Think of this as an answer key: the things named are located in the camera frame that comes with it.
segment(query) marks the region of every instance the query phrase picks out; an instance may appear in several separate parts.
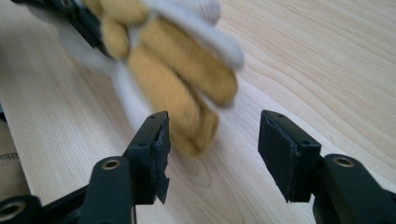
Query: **black plastic bracket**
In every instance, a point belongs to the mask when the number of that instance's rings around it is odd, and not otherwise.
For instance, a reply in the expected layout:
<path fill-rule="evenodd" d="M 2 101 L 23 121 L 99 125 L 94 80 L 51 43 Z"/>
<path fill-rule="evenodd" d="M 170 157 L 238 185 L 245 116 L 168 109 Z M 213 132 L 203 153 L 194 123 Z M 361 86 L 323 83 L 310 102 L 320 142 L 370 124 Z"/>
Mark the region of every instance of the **black plastic bracket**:
<path fill-rule="evenodd" d="M 44 207 L 30 195 L 2 201 L 0 223 L 136 223 L 137 204 L 153 204 L 155 196 L 165 201 L 169 151 L 168 114 L 153 114 L 122 157 L 95 164 L 88 186 Z"/>
<path fill-rule="evenodd" d="M 3 107 L 1 105 L 0 105 L 0 120 L 7 122 L 6 115 L 5 115 L 5 113 L 3 111 Z"/>
<path fill-rule="evenodd" d="M 284 115 L 262 111 L 259 152 L 287 202 L 309 202 L 314 194 L 317 223 L 396 223 L 395 194 L 357 160 L 322 158 L 320 147 Z"/>
<path fill-rule="evenodd" d="M 93 48 L 98 48 L 108 57 L 102 33 L 100 31 L 100 22 L 87 9 L 80 8 L 74 0 L 11 0 L 17 4 L 27 4 L 32 7 L 38 7 L 47 10 L 49 13 L 57 15 L 68 20 L 81 36 Z"/>

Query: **glove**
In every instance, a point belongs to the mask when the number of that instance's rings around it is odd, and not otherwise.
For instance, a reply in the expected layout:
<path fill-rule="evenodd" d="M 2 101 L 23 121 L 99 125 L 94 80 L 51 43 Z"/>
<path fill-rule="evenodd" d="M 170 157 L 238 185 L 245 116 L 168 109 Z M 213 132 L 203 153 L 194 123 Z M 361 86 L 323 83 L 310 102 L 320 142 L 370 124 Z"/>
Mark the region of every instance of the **glove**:
<path fill-rule="evenodd" d="M 219 3 L 86 0 L 80 4 L 101 21 L 106 49 L 118 60 L 113 72 L 108 71 L 108 63 L 107 69 L 96 70 L 111 74 L 134 129 L 152 112 L 167 110 L 173 147 L 187 156 L 205 151 L 219 118 L 202 93 L 216 105 L 230 103 L 237 91 L 234 71 L 243 65 L 239 46 L 213 27 L 219 19 Z M 85 64 L 101 64 L 87 63 L 81 55 L 88 51 L 78 48 L 76 39 L 63 40 Z"/>

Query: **wood grain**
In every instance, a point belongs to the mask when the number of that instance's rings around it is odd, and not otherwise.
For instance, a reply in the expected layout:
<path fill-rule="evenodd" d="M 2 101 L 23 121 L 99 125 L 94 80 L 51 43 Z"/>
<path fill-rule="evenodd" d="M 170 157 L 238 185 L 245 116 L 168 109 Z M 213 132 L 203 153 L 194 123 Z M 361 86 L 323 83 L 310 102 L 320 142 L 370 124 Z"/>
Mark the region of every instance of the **wood grain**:
<path fill-rule="evenodd" d="M 287 115 L 396 191 L 396 3 L 222 0 L 220 30 L 246 53 L 233 108 L 202 157 L 172 151 L 165 205 L 140 223 L 313 223 L 312 203 L 286 204 L 257 153 L 263 109 Z M 0 2 L 0 102 L 33 194 L 43 203 L 88 183 L 134 132 L 109 80 L 63 49 L 26 8 Z"/>

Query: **yellow glove finger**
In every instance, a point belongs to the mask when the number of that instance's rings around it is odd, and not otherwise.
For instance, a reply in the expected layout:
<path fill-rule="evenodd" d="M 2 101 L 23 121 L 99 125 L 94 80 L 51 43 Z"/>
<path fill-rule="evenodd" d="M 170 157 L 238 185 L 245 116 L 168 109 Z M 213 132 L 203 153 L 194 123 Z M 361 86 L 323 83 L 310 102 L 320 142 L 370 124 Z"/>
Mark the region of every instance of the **yellow glove finger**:
<path fill-rule="evenodd" d="M 199 125 L 199 107 L 177 76 L 143 46 L 132 50 L 128 68 L 153 109 L 168 111 L 170 132 L 193 135 Z"/>
<path fill-rule="evenodd" d="M 149 9 L 139 0 L 100 0 L 105 13 L 124 25 L 140 24 L 149 17 Z"/>
<path fill-rule="evenodd" d="M 170 138 L 171 143 L 185 156 L 196 157 L 212 144 L 219 127 L 219 116 L 205 104 L 195 90 L 190 91 L 200 108 L 199 126 L 194 135 L 170 132 Z"/>
<path fill-rule="evenodd" d="M 129 40 L 127 28 L 104 14 L 101 19 L 102 37 L 107 52 L 115 59 L 122 59 L 128 55 Z"/>
<path fill-rule="evenodd" d="M 141 42 L 191 86 L 217 105 L 227 105 L 237 92 L 234 71 L 199 46 L 186 33 L 164 19 L 152 21 Z"/>

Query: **metal screw hole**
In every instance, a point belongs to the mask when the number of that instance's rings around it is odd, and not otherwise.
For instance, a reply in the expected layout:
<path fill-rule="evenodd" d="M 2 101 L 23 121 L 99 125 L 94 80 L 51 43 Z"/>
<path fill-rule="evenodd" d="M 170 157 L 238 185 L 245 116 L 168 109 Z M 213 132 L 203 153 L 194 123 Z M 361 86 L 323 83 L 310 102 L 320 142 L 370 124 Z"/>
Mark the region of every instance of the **metal screw hole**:
<path fill-rule="evenodd" d="M 11 202 L 0 208 L 0 222 L 7 221 L 23 211 L 26 207 L 25 202 Z"/>

